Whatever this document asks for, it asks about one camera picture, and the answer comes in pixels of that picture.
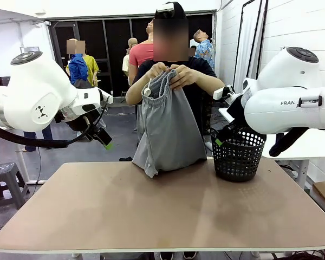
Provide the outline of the person's left hand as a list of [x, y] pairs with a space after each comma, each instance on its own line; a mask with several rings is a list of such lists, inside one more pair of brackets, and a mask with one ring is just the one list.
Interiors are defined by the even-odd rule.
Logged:
[[181, 89], [187, 85], [196, 83], [198, 80], [198, 72], [185, 65], [173, 64], [170, 68], [177, 73], [175, 77], [170, 79], [170, 87], [173, 90]]

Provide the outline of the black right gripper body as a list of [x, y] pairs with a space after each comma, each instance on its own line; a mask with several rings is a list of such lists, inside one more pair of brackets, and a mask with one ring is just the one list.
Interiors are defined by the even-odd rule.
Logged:
[[235, 124], [246, 126], [244, 108], [241, 103], [242, 95], [235, 98], [233, 103], [228, 107], [227, 112], [233, 117]]

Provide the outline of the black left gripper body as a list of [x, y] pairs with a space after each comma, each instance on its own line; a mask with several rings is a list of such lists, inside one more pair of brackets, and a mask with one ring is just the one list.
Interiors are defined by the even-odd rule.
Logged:
[[66, 124], [74, 131], [81, 133], [86, 132], [87, 135], [98, 135], [101, 133], [102, 128], [96, 124], [96, 119], [91, 116], [80, 116], [75, 120], [68, 121]]

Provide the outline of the person's right hand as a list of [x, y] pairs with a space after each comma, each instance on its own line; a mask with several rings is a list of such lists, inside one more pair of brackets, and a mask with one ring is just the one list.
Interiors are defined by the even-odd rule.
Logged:
[[162, 62], [154, 64], [146, 73], [149, 80], [159, 76], [161, 73], [169, 72], [170, 68]]

